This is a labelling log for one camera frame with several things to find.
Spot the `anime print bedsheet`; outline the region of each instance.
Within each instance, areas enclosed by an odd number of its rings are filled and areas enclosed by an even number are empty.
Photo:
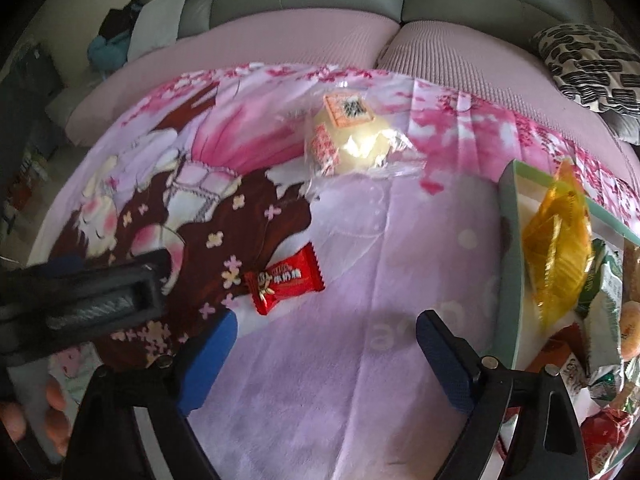
[[[300,196],[301,98],[347,83],[427,157],[423,174],[345,178]],[[126,112],[53,203],[34,257],[112,264],[167,248],[168,314],[95,341],[115,368],[174,354],[221,306],[239,338],[190,423],[222,478],[431,478],[464,420],[415,344],[435,308],[488,346],[499,276],[495,182],[518,158],[571,158],[585,190],[635,232],[633,190],[580,146],[464,92],[379,70],[251,64],[188,73]],[[326,290],[254,309],[242,273],[312,241]],[[79,402],[92,346],[54,358]]]

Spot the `blue gripper pad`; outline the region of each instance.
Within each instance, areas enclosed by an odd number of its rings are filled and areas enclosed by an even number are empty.
[[[440,318],[438,321],[450,338],[453,338]],[[434,325],[434,321],[430,319],[427,312],[418,316],[415,323],[415,336],[451,405],[459,412],[467,416],[471,415],[475,406],[472,397],[472,378],[457,359],[450,342],[447,342],[447,335],[442,333],[442,328],[439,330]]]
[[[182,376],[177,405],[184,416],[203,405],[213,382],[231,352],[238,338],[236,314],[226,310],[222,320],[204,337],[207,338],[206,342],[202,345],[200,352],[192,358]]]

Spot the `green tray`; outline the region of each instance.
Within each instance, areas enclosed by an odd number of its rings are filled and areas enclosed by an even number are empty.
[[[490,354],[500,359],[509,368],[523,369],[529,365],[547,337],[552,335],[552,332],[540,334],[540,337],[536,338],[532,337],[528,331],[532,321],[537,323],[537,313],[532,310],[534,305],[530,297],[530,283],[526,276],[520,236],[522,228],[529,221],[528,218],[524,218],[529,212],[528,203],[530,202],[532,209],[536,207],[535,204],[539,203],[537,199],[542,199],[544,190],[552,182],[553,178],[549,174],[513,160],[505,168],[498,183],[502,239],[506,250],[500,264],[497,324]],[[532,190],[537,197],[531,196]],[[620,220],[592,199],[588,198],[587,202],[595,233],[616,247],[620,247],[622,238],[640,245],[640,238]],[[626,458],[638,441],[640,441],[640,423],[633,428],[612,467]]]

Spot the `red package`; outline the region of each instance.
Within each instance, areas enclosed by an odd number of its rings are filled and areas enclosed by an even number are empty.
[[[590,478],[610,467],[632,425],[631,415],[612,408],[604,408],[582,423],[580,432],[587,453]]]
[[[314,248],[309,242],[296,254],[263,272],[246,272],[244,281],[259,314],[266,316],[281,300],[324,290]]]

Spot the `food packaging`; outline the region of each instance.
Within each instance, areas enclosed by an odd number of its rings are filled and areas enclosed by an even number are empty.
[[[595,260],[576,311],[584,317],[591,398],[607,404],[622,390],[620,339],[622,264],[603,240],[593,241]]]
[[[625,365],[625,384],[622,391],[609,404],[610,408],[622,410],[634,418],[640,412],[640,358],[635,357]]]
[[[623,298],[640,302],[640,248],[625,238],[623,255]]]
[[[270,313],[279,301],[324,290],[324,281],[311,242],[263,272],[246,272],[244,282],[256,310],[262,316]]]
[[[323,179],[345,174],[389,178],[424,169],[425,156],[391,124],[392,114],[374,110],[366,91],[325,89],[309,99],[305,160],[310,189]]]
[[[640,354],[640,303],[627,301],[620,311],[622,359],[631,361]]]
[[[556,339],[547,341],[537,357],[527,367],[527,372],[538,373],[548,364],[553,364],[560,368],[562,382],[566,386],[569,398],[574,402],[580,390],[586,387],[587,377],[580,361],[578,361],[578,358],[565,341]]]
[[[548,328],[575,306],[593,259],[588,207],[570,161],[562,161],[522,232],[522,245],[540,321]]]
[[[610,467],[632,425],[631,415],[613,408],[605,408],[582,423],[580,432],[587,454],[590,478]]]

